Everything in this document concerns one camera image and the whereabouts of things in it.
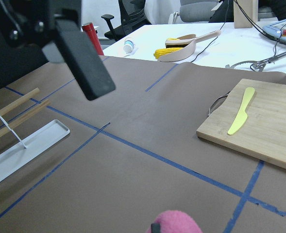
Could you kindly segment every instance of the table surface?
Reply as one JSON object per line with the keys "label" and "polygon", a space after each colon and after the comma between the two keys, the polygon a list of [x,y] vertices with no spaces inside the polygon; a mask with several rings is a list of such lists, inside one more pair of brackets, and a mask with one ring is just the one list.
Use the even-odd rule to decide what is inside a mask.
{"label": "table surface", "polygon": [[[260,26],[269,22],[258,22]],[[167,38],[177,38],[187,34],[196,34],[201,36],[206,33],[218,30],[222,23],[188,23],[188,24],[159,24],[145,25],[142,28],[128,35],[135,43],[133,54],[127,58],[156,61],[153,53],[156,49],[165,48]],[[191,62],[197,54],[212,41],[209,39],[196,44],[196,50],[190,57],[178,61]],[[124,40],[120,40],[104,49],[107,56],[124,57]],[[235,29],[234,23],[226,23],[221,30],[221,35],[214,41],[198,58],[195,64],[208,67],[226,67],[242,61],[260,61],[274,55],[274,41],[265,38],[254,27],[245,29]],[[286,51],[286,45],[278,44],[277,54]],[[236,68],[250,70],[250,64],[239,65]],[[286,73],[286,57],[275,62],[267,64],[264,71],[280,71]]]}
{"label": "table surface", "polygon": [[[70,134],[0,182],[0,232],[143,233],[181,210],[204,233],[286,232],[286,170],[199,139],[209,107],[242,79],[281,72],[102,57],[116,90],[87,101],[66,64],[48,63],[0,90],[0,108],[38,87],[51,104],[16,128],[54,119]],[[0,153],[16,143],[0,139]]]}

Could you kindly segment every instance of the cutting board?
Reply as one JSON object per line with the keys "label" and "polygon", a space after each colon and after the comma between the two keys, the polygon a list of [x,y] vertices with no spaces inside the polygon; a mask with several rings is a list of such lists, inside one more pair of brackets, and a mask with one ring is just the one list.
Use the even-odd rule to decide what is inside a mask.
{"label": "cutting board", "polygon": [[[228,135],[249,86],[255,94],[246,109],[248,118]],[[242,79],[197,129],[197,136],[286,169],[286,85]]]}

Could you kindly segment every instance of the knife blade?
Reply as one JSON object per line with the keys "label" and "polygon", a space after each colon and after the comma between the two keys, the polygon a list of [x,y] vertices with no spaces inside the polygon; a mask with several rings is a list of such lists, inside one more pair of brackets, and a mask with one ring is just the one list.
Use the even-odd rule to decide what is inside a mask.
{"label": "knife blade", "polygon": [[246,107],[249,105],[253,95],[255,93],[254,87],[247,87],[244,91],[244,95],[242,98],[242,103],[240,105],[239,111],[229,128],[227,134],[233,135],[235,132],[237,132],[245,123],[246,119],[248,118],[248,115],[246,114],[245,110]]}

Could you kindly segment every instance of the chair seat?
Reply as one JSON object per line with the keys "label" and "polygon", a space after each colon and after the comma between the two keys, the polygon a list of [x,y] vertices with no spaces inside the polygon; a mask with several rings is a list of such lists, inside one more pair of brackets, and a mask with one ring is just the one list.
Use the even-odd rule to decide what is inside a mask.
{"label": "chair seat", "polygon": [[[117,36],[117,39],[120,40],[122,39],[123,37],[125,37],[125,33],[124,33],[124,30],[122,28],[122,26],[120,25],[119,27],[116,27],[115,28],[115,33],[116,33],[116,36]],[[114,36],[113,34],[111,33],[111,31],[108,31],[104,34],[105,37],[107,37],[108,39],[110,40],[113,40],[114,39]]]}

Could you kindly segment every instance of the white wall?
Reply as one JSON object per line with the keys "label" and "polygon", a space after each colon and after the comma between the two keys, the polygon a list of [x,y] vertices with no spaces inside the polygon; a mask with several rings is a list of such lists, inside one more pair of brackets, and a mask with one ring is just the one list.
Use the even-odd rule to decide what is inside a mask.
{"label": "white wall", "polygon": [[102,15],[110,14],[115,18],[112,19],[113,27],[117,27],[120,22],[120,10],[117,0],[82,0],[82,24],[92,22],[97,29],[99,39],[107,39],[104,33],[109,31],[106,21],[101,18]]}

